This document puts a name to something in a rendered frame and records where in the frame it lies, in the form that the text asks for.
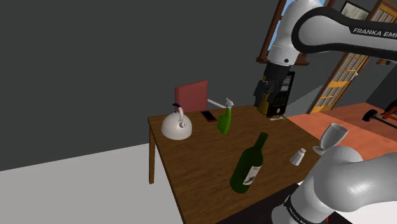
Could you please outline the yellow brown bottle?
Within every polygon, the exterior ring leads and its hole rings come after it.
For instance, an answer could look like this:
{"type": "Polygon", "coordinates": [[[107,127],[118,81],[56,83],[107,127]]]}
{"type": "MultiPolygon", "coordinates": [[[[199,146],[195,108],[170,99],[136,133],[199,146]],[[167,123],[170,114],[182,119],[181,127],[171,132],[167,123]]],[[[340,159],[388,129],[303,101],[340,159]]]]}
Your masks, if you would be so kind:
{"type": "Polygon", "coordinates": [[[270,94],[267,94],[267,95],[264,96],[264,98],[261,101],[260,106],[257,108],[258,112],[260,112],[263,115],[267,115],[268,105],[269,105],[267,100],[268,100],[269,95],[270,94]]]}

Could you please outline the brown framed window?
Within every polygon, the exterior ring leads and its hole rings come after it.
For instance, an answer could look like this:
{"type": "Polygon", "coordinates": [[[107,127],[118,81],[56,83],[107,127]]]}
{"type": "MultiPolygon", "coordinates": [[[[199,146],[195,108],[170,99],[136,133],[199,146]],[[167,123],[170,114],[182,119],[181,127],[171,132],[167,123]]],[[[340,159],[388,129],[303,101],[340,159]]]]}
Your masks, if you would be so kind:
{"type": "MultiPolygon", "coordinates": [[[[282,15],[285,9],[288,7],[286,6],[287,2],[295,1],[295,0],[279,0],[274,16],[272,18],[272,21],[270,23],[270,27],[268,28],[267,35],[264,39],[261,51],[259,56],[256,58],[256,62],[260,64],[268,64],[269,60],[267,58],[268,55],[268,49],[272,45],[272,38],[274,37],[274,34],[277,34],[276,28],[279,22],[282,20],[282,15]]],[[[335,0],[321,0],[322,4],[325,5],[326,7],[332,8],[335,0]]],[[[295,62],[296,66],[308,66],[310,62],[307,61],[306,59],[307,54],[306,53],[300,53],[299,56],[297,57],[297,60],[295,62]]]]}

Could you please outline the wooden glazed door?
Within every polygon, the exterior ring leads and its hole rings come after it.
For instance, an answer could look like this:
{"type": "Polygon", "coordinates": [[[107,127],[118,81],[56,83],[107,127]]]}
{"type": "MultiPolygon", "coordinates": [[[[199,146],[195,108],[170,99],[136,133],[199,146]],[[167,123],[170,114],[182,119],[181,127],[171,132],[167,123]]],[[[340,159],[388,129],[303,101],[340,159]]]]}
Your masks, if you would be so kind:
{"type": "MultiPolygon", "coordinates": [[[[391,0],[377,0],[366,20],[396,24],[397,4],[391,0]]],[[[308,114],[331,110],[368,59],[366,55],[345,53],[309,107],[308,114]]]]}

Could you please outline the green spray bottle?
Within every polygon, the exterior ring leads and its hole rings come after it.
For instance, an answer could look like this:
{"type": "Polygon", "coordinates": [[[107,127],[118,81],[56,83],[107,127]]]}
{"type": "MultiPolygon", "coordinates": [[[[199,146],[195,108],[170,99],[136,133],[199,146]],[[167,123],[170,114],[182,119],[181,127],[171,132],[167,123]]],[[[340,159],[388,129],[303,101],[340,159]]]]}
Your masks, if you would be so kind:
{"type": "Polygon", "coordinates": [[[229,98],[227,98],[226,99],[226,112],[224,114],[220,115],[218,118],[217,128],[223,135],[227,135],[227,132],[229,130],[230,123],[231,123],[231,117],[232,117],[233,105],[234,105],[234,103],[229,98]]]}

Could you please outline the clear wine glass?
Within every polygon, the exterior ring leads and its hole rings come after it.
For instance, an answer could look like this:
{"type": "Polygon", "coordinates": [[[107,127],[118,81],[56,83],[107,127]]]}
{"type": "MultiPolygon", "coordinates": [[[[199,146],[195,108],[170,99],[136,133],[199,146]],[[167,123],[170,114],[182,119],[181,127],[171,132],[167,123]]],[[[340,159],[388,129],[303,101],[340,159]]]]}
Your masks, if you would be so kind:
{"type": "Polygon", "coordinates": [[[312,149],[318,154],[322,155],[328,148],[336,146],[349,131],[342,125],[331,123],[323,132],[318,146],[313,146],[312,149]]]}

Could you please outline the white salt shaker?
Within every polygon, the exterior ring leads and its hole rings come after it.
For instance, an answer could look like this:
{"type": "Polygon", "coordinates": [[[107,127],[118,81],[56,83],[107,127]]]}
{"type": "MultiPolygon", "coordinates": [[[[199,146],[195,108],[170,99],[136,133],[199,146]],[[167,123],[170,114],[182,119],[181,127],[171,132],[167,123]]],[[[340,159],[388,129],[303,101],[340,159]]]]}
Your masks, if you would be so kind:
{"type": "Polygon", "coordinates": [[[290,159],[290,162],[295,165],[299,166],[300,162],[302,161],[303,157],[305,156],[306,150],[304,148],[300,148],[290,159]]]}

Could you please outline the red chair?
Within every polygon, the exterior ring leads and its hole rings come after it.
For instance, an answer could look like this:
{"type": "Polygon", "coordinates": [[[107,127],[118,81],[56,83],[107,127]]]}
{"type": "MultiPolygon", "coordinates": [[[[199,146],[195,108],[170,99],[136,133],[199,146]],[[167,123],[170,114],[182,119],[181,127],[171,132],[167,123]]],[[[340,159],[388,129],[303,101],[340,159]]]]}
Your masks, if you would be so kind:
{"type": "Polygon", "coordinates": [[[205,111],[210,103],[219,108],[225,106],[208,99],[208,81],[202,80],[195,83],[174,88],[175,103],[179,104],[184,112],[205,111]]]}

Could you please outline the green wine bottle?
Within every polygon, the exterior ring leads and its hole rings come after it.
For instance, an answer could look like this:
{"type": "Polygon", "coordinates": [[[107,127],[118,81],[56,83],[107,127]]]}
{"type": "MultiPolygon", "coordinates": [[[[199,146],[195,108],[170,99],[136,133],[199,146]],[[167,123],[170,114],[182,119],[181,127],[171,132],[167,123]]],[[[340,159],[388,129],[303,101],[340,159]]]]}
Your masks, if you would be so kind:
{"type": "Polygon", "coordinates": [[[236,193],[246,193],[263,165],[262,148],[268,134],[261,132],[255,144],[245,149],[230,179],[230,186],[236,193]]]}

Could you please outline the black red barbell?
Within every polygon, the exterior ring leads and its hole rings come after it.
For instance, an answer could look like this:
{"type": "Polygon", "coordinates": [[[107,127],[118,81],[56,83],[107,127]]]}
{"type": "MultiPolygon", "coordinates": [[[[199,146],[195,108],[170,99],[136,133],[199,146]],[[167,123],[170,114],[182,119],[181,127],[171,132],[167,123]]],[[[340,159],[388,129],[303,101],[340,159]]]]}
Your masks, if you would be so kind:
{"type": "Polygon", "coordinates": [[[390,127],[397,129],[397,125],[393,125],[392,123],[386,121],[388,118],[397,121],[397,117],[393,116],[395,112],[397,112],[397,100],[391,102],[381,114],[378,114],[377,110],[375,109],[368,110],[362,117],[362,120],[365,122],[369,122],[370,120],[375,119],[390,127]]]}

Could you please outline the brown wooden table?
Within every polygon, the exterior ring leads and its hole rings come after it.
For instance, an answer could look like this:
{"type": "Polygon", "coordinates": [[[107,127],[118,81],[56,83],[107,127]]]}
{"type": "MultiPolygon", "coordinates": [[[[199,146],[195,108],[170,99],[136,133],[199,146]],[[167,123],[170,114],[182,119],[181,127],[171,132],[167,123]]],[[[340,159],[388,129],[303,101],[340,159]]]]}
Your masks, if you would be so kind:
{"type": "Polygon", "coordinates": [[[189,138],[174,141],[161,132],[161,116],[148,117],[150,126],[149,182],[154,182],[154,152],[162,160],[183,224],[215,224],[272,194],[305,179],[319,160],[312,150],[318,139],[288,119],[271,121],[254,106],[234,106],[231,125],[223,135],[216,123],[189,112],[189,138]],[[242,152],[260,132],[268,139],[262,149],[263,166],[246,193],[235,193],[230,178],[242,152]],[[306,150],[299,166],[290,162],[306,150]]]}

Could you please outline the white kettle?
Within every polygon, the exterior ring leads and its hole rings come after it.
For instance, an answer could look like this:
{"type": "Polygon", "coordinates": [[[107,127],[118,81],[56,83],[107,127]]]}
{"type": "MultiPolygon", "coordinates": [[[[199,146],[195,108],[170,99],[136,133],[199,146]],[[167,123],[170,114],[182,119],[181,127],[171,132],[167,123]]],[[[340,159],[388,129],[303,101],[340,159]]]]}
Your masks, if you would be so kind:
{"type": "Polygon", "coordinates": [[[184,111],[179,104],[174,103],[173,106],[177,107],[178,111],[175,111],[164,118],[161,127],[162,134],[172,140],[187,139],[192,134],[192,122],[184,114],[184,111]]]}

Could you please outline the dark robot stand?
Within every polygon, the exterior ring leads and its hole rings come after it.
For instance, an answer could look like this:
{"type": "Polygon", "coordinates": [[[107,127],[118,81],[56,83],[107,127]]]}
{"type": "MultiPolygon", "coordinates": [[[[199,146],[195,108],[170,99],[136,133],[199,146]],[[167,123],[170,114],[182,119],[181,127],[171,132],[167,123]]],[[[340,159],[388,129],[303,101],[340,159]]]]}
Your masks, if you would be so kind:
{"type": "Polygon", "coordinates": [[[297,188],[298,184],[294,183],[216,224],[273,224],[271,219],[273,208],[282,205],[286,197],[297,188]]]}

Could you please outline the framed wall picture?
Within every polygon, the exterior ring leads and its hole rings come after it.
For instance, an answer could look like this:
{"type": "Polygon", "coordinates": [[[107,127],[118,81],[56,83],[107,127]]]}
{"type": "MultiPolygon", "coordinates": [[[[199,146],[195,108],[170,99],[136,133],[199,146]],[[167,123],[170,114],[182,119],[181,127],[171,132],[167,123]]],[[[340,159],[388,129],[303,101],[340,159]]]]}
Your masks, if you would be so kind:
{"type": "Polygon", "coordinates": [[[340,10],[341,14],[356,20],[366,20],[370,12],[357,4],[346,0],[340,10]]]}

